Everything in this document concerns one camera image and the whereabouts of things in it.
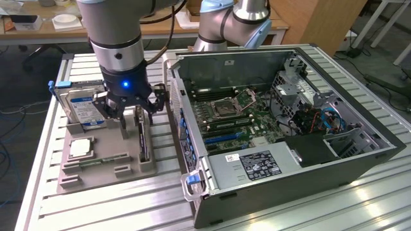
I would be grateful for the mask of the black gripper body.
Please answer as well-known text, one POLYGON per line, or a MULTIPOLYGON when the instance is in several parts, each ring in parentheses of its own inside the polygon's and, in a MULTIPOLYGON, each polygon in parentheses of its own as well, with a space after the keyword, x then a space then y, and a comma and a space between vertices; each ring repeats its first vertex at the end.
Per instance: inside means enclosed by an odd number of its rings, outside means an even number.
POLYGON ((133 103, 136 97, 147 101, 152 93, 152 88, 147 79, 147 62, 141 61, 140 64, 125 71, 108 70, 103 66, 101 73, 108 91, 108 99, 116 103, 123 103, 125 99, 127 106, 136 105, 133 103))

